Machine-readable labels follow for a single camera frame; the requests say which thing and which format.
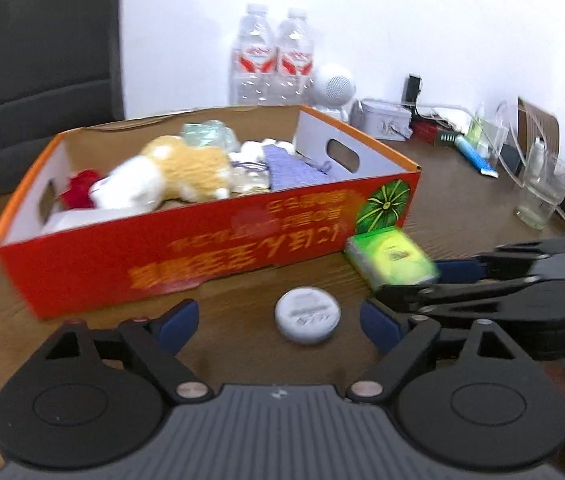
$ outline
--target bottle cap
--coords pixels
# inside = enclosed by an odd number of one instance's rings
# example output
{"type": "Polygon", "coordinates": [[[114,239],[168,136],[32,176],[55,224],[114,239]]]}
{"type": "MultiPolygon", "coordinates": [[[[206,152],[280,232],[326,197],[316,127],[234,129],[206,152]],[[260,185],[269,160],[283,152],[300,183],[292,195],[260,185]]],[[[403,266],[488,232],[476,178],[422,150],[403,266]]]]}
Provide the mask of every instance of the bottle cap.
{"type": "Polygon", "coordinates": [[[266,14],[269,11],[269,7],[264,4],[248,4],[246,11],[249,14],[266,14]]]}
{"type": "Polygon", "coordinates": [[[288,339],[315,344],[329,337],[338,326],[340,306],[324,290],[301,286],[278,300],[275,317],[278,328],[288,339]]]}
{"type": "Polygon", "coordinates": [[[290,18],[298,18],[301,20],[307,19],[307,11],[305,9],[296,9],[296,7],[291,7],[289,13],[287,14],[290,18]]]}

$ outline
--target cardboard box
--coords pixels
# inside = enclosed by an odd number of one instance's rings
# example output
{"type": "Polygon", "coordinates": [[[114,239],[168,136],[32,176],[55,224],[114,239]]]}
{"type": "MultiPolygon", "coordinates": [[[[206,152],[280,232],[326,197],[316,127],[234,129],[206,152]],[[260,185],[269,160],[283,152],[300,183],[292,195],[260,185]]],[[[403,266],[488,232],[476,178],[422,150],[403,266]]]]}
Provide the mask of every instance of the cardboard box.
{"type": "Polygon", "coordinates": [[[386,227],[396,217],[401,226],[419,170],[308,107],[212,108],[79,128],[54,137],[11,197],[0,217],[0,262],[39,317],[167,294],[341,251],[355,231],[386,227]],[[338,182],[40,234],[72,174],[87,168],[106,174],[149,140],[207,120],[223,121],[240,141],[295,137],[301,154],[330,162],[338,182]],[[398,184],[401,197],[391,198],[398,184]]]}

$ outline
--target gray ribbed plate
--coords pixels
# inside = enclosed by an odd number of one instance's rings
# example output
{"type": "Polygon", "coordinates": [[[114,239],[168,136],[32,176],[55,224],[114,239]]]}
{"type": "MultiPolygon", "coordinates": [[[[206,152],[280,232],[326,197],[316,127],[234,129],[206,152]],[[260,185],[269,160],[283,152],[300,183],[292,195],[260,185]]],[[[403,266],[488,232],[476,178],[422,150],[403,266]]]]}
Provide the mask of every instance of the gray ribbed plate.
{"type": "Polygon", "coordinates": [[[144,448],[108,466],[70,473],[15,463],[0,480],[565,480],[550,465],[478,474],[412,449],[377,406],[332,386],[227,385],[204,404],[180,406],[144,448]]]}

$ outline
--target white wall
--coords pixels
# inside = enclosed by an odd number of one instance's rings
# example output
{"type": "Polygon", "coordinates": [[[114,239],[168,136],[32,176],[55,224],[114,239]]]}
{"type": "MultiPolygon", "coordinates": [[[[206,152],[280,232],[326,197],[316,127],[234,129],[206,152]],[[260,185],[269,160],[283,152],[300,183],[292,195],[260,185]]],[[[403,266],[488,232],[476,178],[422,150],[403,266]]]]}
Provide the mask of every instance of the white wall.
{"type": "Polygon", "coordinates": [[[557,115],[565,158],[565,0],[122,0],[127,115],[225,104],[247,2],[274,26],[306,7],[318,62],[347,66],[358,96],[399,99],[409,72],[423,102],[489,111],[521,95],[557,115]]]}

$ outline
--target purple cloth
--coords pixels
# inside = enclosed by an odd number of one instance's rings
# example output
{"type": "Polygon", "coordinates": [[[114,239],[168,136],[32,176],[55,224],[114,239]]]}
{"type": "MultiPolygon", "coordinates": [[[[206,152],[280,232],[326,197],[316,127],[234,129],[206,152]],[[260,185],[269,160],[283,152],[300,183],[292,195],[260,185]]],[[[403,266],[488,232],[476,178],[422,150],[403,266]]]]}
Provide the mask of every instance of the purple cloth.
{"type": "Polygon", "coordinates": [[[272,191],[335,182],[335,179],[312,168],[296,156],[290,155],[283,148],[267,144],[262,150],[269,166],[272,191]]]}

